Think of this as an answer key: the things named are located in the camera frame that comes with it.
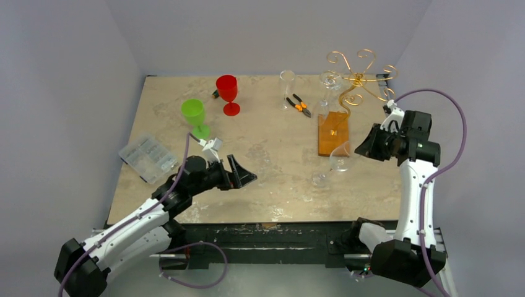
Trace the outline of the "clear plastic screw box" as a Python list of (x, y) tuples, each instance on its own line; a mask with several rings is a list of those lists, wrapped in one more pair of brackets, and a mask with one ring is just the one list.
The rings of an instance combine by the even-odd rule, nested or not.
[(147, 184), (155, 184), (179, 164), (179, 159), (152, 134), (143, 133), (118, 155)]

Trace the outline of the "clear champagne flute with label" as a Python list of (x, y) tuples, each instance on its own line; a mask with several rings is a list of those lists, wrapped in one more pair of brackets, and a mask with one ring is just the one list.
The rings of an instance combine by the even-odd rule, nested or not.
[(332, 70), (324, 71), (319, 75), (319, 81), (324, 89), (323, 97), (316, 105), (316, 119), (318, 126), (321, 126), (327, 119), (330, 112), (330, 101), (335, 93), (341, 89), (341, 75)]

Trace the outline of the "clear tall flute glass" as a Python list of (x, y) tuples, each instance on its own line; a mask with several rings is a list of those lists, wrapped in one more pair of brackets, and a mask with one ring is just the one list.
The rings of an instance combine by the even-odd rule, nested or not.
[(280, 92), (281, 92), (281, 110), (288, 109), (286, 98), (289, 97), (295, 88), (296, 74), (291, 70), (283, 70), (279, 75)]

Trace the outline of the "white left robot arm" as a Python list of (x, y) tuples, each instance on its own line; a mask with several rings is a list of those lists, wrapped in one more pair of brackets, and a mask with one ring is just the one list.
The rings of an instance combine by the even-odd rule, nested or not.
[(175, 217), (192, 205), (193, 197), (213, 188), (240, 189), (258, 178), (233, 155), (227, 160), (230, 170), (221, 160), (188, 157), (177, 173), (127, 217), (93, 237), (64, 243), (54, 269), (60, 284), (58, 295), (100, 296), (110, 277), (139, 257), (164, 251), (187, 253), (192, 245)]

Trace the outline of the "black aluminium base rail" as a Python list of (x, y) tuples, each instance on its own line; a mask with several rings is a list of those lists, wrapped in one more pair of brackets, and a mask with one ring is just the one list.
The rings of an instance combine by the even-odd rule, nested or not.
[(175, 269), (175, 254), (181, 268), (207, 269), (211, 263), (324, 265), (327, 268), (358, 270), (370, 266), (376, 275), (425, 280), (426, 266), (421, 249), (408, 240), (387, 239), (379, 251), (358, 239), (364, 226), (379, 226), (359, 218), (352, 222), (282, 223), (265, 227), (247, 224), (180, 224), (170, 220), (133, 241), (123, 252), (110, 257), (115, 246), (94, 250), (91, 259), (107, 275), (133, 265), (137, 260), (160, 254), (161, 266)]

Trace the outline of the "green plastic goblet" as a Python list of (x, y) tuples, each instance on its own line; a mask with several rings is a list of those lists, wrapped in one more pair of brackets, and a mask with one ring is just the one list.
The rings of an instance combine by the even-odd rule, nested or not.
[(201, 100), (191, 98), (181, 105), (181, 112), (186, 122), (192, 126), (192, 134), (198, 139), (208, 139), (210, 127), (204, 124), (206, 111)]

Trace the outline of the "red plastic goblet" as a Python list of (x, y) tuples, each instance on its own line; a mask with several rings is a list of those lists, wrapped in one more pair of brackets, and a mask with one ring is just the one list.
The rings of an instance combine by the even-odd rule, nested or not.
[(240, 105), (234, 100), (238, 95), (238, 85), (236, 77), (232, 75), (222, 75), (215, 83), (219, 97), (226, 101), (223, 113), (227, 116), (236, 116), (240, 112)]

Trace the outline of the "orange black pliers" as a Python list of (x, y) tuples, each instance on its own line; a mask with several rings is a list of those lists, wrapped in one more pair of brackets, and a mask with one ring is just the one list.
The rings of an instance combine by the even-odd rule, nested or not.
[(288, 102), (288, 104), (297, 109), (299, 112), (303, 113), (305, 116), (311, 118), (312, 114), (306, 103), (297, 94), (293, 93), (292, 96), (297, 102), (293, 101), (290, 97), (287, 97), (285, 100)]

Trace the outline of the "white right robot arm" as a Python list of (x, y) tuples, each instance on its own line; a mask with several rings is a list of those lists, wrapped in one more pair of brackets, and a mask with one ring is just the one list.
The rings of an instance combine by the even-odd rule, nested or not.
[(441, 161), (441, 147), (429, 140), (432, 117), (421, 111), (388, 108), (381, 124), (374, 124), (355, 153), (379, 161), (395, 158), (402, 178), (402, 198), (393, 235), (363, 218), (348, 234), (349, 247), (368, 248), (371, 271), (391, 280), (421, 288), (446, 262), (437, 250), (433, 229), (433, 175)]

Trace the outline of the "clear round wine glass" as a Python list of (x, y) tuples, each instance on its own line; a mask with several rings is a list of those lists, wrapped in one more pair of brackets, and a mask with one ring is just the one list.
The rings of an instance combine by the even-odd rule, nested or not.
[(343, 173), (351, 169), (356, 157), (352, 151), (350, 141), (336, 147), (329, 156), (329, 168), (312, 174), (312, 183), (317, 187), (325, 187), (336, 173)]

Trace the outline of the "wooden rack base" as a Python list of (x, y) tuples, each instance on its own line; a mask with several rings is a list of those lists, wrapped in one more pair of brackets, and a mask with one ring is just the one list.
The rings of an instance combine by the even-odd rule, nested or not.
[(334, 149), (349, 140), (347, 113), (330, 111), (316, 117), (318, 124), (318, 156), (328, 157)]

